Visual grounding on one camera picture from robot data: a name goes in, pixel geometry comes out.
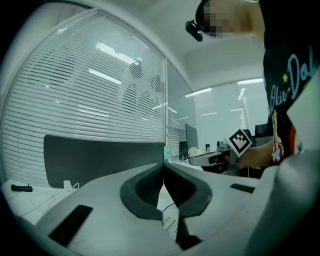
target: ceiling light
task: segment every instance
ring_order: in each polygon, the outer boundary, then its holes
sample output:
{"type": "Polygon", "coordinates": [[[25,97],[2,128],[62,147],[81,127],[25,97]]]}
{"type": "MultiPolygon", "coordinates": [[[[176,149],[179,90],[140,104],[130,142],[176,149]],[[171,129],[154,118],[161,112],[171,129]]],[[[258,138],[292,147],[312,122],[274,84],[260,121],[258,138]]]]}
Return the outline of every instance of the ceiling light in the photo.
{"type": "Polygon", "coordinates": [[[242,88],[242,89],[241,89],[240,95],[239,95],[239,98],[238,98],[238,101],[241,101],[241,100],[242,100],[242,97],[244,96],[245,90],[246,90],[246,88],[242,88]]]}
{"type": "Polygon", "coordinates": [[[171,107],[168,106],[168,110],[170,110],[173,113],[177,113],[177,111],[173,110],[171,107]]]}
{"type": "Polygon", "coordinates": [[[80,109],[80,108],[78,108],[77,110],[80,111],[80,112],[87,113],[87,114],[92,114],[92,115],[95,115],[95,116],[100,116],[100,117],[105,117],[105,118],[108,118],[108,117],[109,117],[109,116],[106,115],[106,114],[101,114],[101,113],[96,113],[96,112],[92,112],[92,111],[87,111],[87,110],[83,110],[83,109],[80,109]]]}
{"type": "Polygon", "coordinates": [[[95,46],[96,49],[99,49],[100,51],[103,51],[107,54],[110,54],[111,56],[114,56],[118,59],[120,59],[121,61],[124,61],[126,63],[129,63],[129,64],[132,64],[132,63],[135,63],[136,61],[133,60],[132,58],[128,57],[127,55],[125,54],[122,54],[122,53],[116,53],[114,49],[112,49],[111,47],[109,46],[106,46],[105,44],[101,43],[101,42],[97,42],[96,46],[95,46]]]}
{"type": "Polygon", "coordinates": [[[186,98],[188,97],[191,97],[191,96],[195,96],[195,95],[198,95],[198,94],[203,94],[203,93],[206,93],[206,92],[210,92],[212,91],[212,88],[208,88],[208,89],[204,89],[204,90],[199,90],[199,91],[196,91],[194,93],[190,93],[188,95],[185,95],[186,98]]]}
{"type": "Polygon", "coordinates": [[[208,113],[208,114],[201,114],[200,116],[207,116],[207,115],[213,115],[213,114],[216,114],[217,112],[214,112],[214,113],[208,113]]]}
{"type": "Polygon", "coordinates": [[[63,28],[58,28],[56,31],[58,32],[58,33],[62,33],[62,32],[64,32],[64,31],[66,31],[68,28],[67,27],[63,27],[63,28]]]}
{"type": "Polygon", "coordinates": [[[239,81],[237,84],[238,85],[247,85],[247,84],[255,84],[255,83],[261,83],[264,80],[262,78],[258,79],[251,79],[251,80],[244,80],[244,81],[239,81]]]}
{"type": "Polygon", "coordinates": [[[238,108],[238,109],[232,109],[230,111],[238,111],[238,110],[244,110],[243,108],[238,108]]]}
{"type": "Polygon", "coordinates": [[[96,109],[96,108],[92,108],[92,107],[88,107],[88,106],[78,105],[78,107],[79,107],[79,108],[83,108],[83,109],[87,109],[87,110],[93,110],[93,111],[98,111],[98,112],[110,114],[109,112],[102,111],[102,110],[99,110],[99,109],[96,109]]]}
{"type": "Polygon", "coordinates": [[[167,104],[168,104],[168,103],[166,102],[166,103],[160,104],[160,105],[158,105],[158,106],[155,106],[155,107],[153,107],[152,109],[153,109],[153,110],[156,110],[156,109],[161,108],[162,106],[165,106],[165,105],[167,105],[167,104]]]}
{"type": "Polygon", "coordinates": [[[105,73],[101,73],[101,72],[99,72],[97,70],[94,70],[92,68],[89,68],[89,73],[93,74],[93,75],[96,75],[96,76],[98,76],[100,78],[106,79],[106,80],[108,80],[110,82],[113,82],[113,83],[115,83],[117,85],[121,85],[121,81],[119,81],[118,79],[115,79],[115,78],[113,78],[113,77],[111,77],[111,76],[109,76],[109,75],[107,75],[105,73]]]}

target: black and white marker card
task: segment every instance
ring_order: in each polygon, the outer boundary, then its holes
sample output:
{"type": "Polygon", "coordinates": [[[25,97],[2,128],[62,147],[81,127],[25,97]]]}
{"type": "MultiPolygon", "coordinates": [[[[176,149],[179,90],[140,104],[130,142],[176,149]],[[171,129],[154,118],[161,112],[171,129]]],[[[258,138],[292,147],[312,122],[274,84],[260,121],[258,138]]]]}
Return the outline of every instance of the black and white marker card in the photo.
{"type": "Polygon", "coordinates": [[[236,133],[230,138],[227,138],[226,141],[238,157],[240,157],[252,144],[252,141],[242,129],[237,130],[236,133]]]}

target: monitor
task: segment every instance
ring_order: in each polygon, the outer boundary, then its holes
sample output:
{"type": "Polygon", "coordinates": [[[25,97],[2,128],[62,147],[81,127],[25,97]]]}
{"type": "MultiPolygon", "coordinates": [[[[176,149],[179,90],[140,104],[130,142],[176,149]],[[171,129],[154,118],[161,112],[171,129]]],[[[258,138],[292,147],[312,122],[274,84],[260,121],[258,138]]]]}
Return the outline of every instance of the monitor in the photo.
{"type": "Polygon", "coordinates": [[[188,156],[187,142],[179,141],[179,160],[183,160],[188,156]]]}
{"type": "Polygon", "coordinates": [[[185,124],[185,133],[186,133],[186,144],[187,150],[190,148],[197,148],[198,149],[198,133],[197,129],[193,128],[192,126],[185,124]]]}

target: person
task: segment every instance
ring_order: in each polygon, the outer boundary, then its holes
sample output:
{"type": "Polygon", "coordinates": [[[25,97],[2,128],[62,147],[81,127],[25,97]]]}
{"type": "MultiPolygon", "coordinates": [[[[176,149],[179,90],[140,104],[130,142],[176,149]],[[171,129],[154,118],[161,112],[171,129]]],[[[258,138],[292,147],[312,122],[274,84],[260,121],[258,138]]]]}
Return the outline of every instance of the person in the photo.
{"type": "Polygon", "coordinates": [[[291,0],[202,0],[200,5],[196,22],[205,34],[253,33],[264,40],[263,80],[273,140],[249,148],[239,159],[239,170],[279,164],[301,152],[303,145],[287,110],[319,67],[317,8],[291,0]]]}

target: black remote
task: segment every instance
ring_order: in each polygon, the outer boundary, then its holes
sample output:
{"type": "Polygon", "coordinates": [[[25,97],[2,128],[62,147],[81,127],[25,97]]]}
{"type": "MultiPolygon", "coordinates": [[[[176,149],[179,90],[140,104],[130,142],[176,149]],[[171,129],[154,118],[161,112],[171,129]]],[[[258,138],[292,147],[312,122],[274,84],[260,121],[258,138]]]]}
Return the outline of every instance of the black remote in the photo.
{"type": "Polygon", "coordinates": [[[14,185],[12,184],[11,185],[11,190],[12,191],[18,191],[18,192],[32,192],[32,186],[17,186],[17,185],[14,185]]]}

